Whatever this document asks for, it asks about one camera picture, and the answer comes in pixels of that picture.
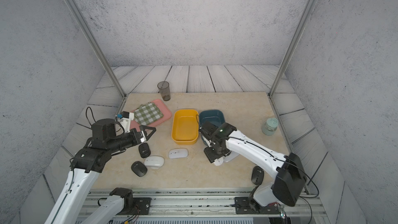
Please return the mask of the white mouse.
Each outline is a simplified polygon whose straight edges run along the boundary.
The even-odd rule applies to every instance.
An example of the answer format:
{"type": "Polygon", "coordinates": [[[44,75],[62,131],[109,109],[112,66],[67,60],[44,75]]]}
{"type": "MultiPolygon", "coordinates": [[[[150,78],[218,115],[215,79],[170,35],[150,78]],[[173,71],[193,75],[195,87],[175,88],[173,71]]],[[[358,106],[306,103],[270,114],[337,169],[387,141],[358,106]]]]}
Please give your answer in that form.
{"type": "Polygon", "coordinates": [[[232,161],[233,159],[237,158],[239,156],[239,153],[231,151],[230,154],[228,154],[227,156],[224,156],[223,161],[228,163],[230,161],[232,161]]]}
{"type": "Polygon", "coordinates": [[[145,159],[144,165],[151,169],[159,169],[164,166],[165,159],[161,156],[149,156],[145,159]]]}
{"type": "Polygon", "coordinates": [[[176,148],[169,151],[170,159],[180,159],[188,157],[188,150],[186,148],[176,148]]]}
{"type": "Polygon", "coordinates": [[[221,158],[219,158],[219,159],[215,159],[214,162],[213,162],[213,164],[214,164],[215,166],[220,166],[220,165],[223,164],[223,162],[224,162],[224,159],[223,159],[223,157],[221,157],[221,158]]]}

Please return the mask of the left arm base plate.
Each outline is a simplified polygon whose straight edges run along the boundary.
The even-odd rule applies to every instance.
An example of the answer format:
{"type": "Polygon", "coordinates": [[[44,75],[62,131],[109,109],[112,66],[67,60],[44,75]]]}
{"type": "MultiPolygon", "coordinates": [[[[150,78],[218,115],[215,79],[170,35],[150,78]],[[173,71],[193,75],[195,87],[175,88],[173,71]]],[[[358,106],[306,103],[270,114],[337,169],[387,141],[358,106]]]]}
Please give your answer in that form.
{"type": "Polygon", "coordinates": [[[119,213],[120,215],[148,215],[151,198],[135,198],[129,197],[124,200],[124,207],[119,213]]]}

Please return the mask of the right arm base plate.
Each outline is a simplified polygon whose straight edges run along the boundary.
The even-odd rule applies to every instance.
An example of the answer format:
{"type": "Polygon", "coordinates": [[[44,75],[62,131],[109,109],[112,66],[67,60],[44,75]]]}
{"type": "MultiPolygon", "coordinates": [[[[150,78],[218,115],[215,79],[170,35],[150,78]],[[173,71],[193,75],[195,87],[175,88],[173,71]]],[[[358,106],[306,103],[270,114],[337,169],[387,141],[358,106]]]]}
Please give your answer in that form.
{"type": "Polygon", "coordinates": [[[234,204],[231,205],[235,208],[235,213],[238,215],[276,215],[280,214],[279,205],[276,202],[270,203],[266,206],[260,205],[254,200],[252,196],[248,197],[235,197],[234,204]]]}

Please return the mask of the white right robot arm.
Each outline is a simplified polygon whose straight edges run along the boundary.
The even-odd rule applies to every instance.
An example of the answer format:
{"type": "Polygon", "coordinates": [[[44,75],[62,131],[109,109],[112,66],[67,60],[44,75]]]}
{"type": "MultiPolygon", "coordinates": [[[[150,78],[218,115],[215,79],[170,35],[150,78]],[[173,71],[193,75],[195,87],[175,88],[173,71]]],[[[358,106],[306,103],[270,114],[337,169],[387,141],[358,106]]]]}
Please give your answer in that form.
{"type": "Polygon", "coordinates": [[[306,184],[307,175],[300,158],[294,154],[284,155],[255,142],[235,126],[223,123],[217,127],[209,121],[199,127],[199,132],[207,142],[204,153],[210,163],[222,165],[232,153],[250,160],[274,181],[258,186],[252,199],[261,206],[281,202],[294,207],[306,184]]]}

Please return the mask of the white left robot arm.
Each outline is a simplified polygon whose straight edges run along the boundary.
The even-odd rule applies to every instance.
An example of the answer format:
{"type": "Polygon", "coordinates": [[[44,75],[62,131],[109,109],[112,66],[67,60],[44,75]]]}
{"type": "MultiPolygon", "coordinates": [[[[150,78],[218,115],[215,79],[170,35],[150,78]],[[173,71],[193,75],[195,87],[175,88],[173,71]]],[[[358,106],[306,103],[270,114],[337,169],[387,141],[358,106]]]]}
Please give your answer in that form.
{"type": "MultiPolygon", "coordinates": [[[[147,142],[156,132],[154,127],[141,125],[138,129],[123,131],[118,135],[115,119],[101,119],[91,126],[92,137],[70,160],[70,172],[62,192],[51,213],[48,224],[73,224],[93,184],[107,162],[128,148],[147,142]]],[[[127,222],[149,214],[151,199],[136,198],[127,188],[115,188],[106,201],[89,217],[85,224],[107,224],[117,215],[127,215],[127,222]]]]}

